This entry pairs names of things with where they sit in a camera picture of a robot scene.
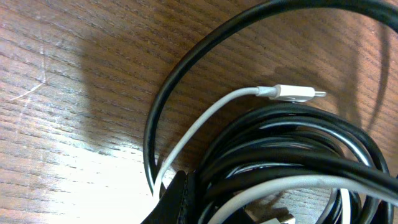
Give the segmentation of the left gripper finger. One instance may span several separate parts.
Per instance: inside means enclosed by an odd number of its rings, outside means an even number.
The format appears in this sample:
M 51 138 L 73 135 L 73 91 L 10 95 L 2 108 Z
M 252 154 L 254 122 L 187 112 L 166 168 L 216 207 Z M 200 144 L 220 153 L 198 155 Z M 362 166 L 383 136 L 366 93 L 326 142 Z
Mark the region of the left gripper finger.
M 195 223 L 195 213 L 195 177 L 180 170 L 142 224 Z

